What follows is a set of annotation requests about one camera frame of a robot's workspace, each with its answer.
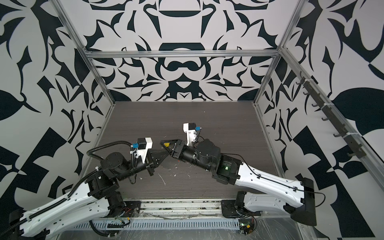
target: black and white patterned wall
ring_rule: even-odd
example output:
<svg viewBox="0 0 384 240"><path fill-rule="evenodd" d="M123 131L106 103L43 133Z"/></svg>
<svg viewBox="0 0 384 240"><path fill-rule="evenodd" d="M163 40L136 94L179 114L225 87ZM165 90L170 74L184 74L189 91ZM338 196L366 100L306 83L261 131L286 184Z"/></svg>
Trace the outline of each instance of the black and white patterned wall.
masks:
<svg viewBox="0 0 384 240"><path fill-rule="evenodd" d="M383 1L309 0L288 50L377 154L384 114ZM289 179L308 177L326 195L316 208L320 239L381 239L384 192L284 60L259 107L278 162ZM316 194L316 204L323 196Z"/></svg>
<svg viewBox="0 0 384 240"><path fill-rule="evenodd" d="M47 0L0 3L0 232L69 190L109 101Z"/></svg>
<svg viewBox="0 0 384 240"><path fill-rule="evenodd" d="M297 0L65 0L62 3L88 50L236 50L276 49Z"/></svg>
<svg viewBox="0 0 384 240"><path fill-rule="evenodd" d="M272 57L108 58L95 65L116 101L253 100Z"/></svg>

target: thin black wire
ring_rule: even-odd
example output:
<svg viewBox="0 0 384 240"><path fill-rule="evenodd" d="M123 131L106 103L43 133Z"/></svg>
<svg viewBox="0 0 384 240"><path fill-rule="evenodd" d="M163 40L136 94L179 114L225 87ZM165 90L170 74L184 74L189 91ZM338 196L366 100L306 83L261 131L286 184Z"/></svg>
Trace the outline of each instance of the thin black wire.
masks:
<svg viewBox="0 0 384 240"><path fill-rule="evenodd" d="M237 155L237 156L241 157L241 159L242 159L242 160L244 161L244 163L247 165L247 167L249 168L249 170L251 170L251 172L253 172L253 174L255 174L255 175L256 175L257 177L259 177L259 178L263 178L263 179L266 179L266 180L268 180L268 181L271 181L271 182L274 182L274 183L283 185L283 186L285 186L285 187L287 187L287 188L290 188L290 189L295 189L296 191L300 191L300 192L310 192L310 193L313 193L313 194L316 193L316 194L322 194L322 195L324 195L324 199L323 199L323 201L322 201L319 205L317 205L317 206L315 206L315 207L319 207L321 204L323 204L323 203L325 202L325 198L326 198L326 196L325 196L325 194L322 193L322 192L312 192L312 191L300 190L300 189L296 189L296 188L294 188L294 187L285 185L285 184L283 184L283 183L280 183L280 182L277 182L277 181L268 179L268 178L266 178L266 177L261 176L260 174L256 174L254 171L252 171L251 167L248 165L248 163L244 160L244 158L243 158L241 155L239 155L239 154L234 154L234 153L222 153L222 154L226 154L226 155Z"/></svg>

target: wooden table surface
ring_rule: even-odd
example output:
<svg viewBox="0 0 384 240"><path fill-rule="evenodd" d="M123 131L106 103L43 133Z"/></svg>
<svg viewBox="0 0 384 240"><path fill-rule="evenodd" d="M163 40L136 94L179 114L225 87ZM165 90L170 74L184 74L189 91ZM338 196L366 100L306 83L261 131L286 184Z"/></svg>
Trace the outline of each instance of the wooden table surface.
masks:
<svg viewBox="0 0 384 240"><path fill-rule="evenodd" d="M247 163L259 170L276 174L264 135L250 101L240 102L117 102L107 124L100 145L125 140L131 143L140 137L151 137L153 149L160 149L160 141L186 140L183 123L195 122L202 127L200 135L209 138L225 153L242 155ZM97 152L106 157L121 152L130 158L126 145L116 145ZM88 171L99 161L92 159ZM123 198L225 198L236 197L237 191L247 189L216 182L212 174L167 157L153 176L147 171L137 175L136 184L119 182Z"/></svg>

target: debris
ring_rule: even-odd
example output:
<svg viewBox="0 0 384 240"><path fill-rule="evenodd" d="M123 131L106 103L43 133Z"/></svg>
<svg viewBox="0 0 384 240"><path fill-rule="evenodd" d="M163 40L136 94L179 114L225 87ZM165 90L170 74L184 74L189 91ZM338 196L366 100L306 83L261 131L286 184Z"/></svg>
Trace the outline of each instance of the debris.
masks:
<svg viewBox="0 0 384 240"><path fill-rule="evenodd" d="M159 176L160 176L160 174L159 174ZM161 176L160 176L161 177ZM161 177L161 180L163 180L163 183L164 183L164 186L166 185L166 183L165 183L165 181L164 181L164 179Z"/></svg>

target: robotic arm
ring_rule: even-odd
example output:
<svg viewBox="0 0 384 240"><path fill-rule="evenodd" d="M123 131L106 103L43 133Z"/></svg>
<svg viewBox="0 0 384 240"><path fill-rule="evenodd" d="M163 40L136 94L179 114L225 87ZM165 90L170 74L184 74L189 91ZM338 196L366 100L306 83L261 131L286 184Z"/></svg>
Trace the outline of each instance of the robotic arm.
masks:
<svg viewBox="0 0 384 240"><path fill-rule="evenodd" d="M184 124L184 132L187 133L187 141L180 139L161 141L163 148L169 155L183 162L189 162L212 173L212 177L222 184L232 184L260 190L277 197L278 204L274 208L290 214L291 218L305 225L316 226L316 211L314 201L313 181L289 180L260 171L249 166L239 159L223 154L220 148L209 139L197 141L196 131L201 128L194 123ZM266 210L263 205L253 204L255 200L247 196L246 192L239 192L235 207L242 212L254 213Z"/></svg>
<svg viewBox="0 0 384 240"><path fill-rule="evenodd" d="M94 154L117 144L130 147L131 159L125 159L119 152L113 152L105 159ZM31 211L19 209L12 212L11 227L0 236L12 232L11 240L44 240L92 219L119 216L125 207L120 192L116 191L119 181L131 176L135 176L136 181L136 174L143 170L152 176L155 168L168 156L164 150L151 148L152 139L146 137L139 138L135 144L116 141L89 150L87 154L100 160L101 167L82 178L69 193Z"/></svg>

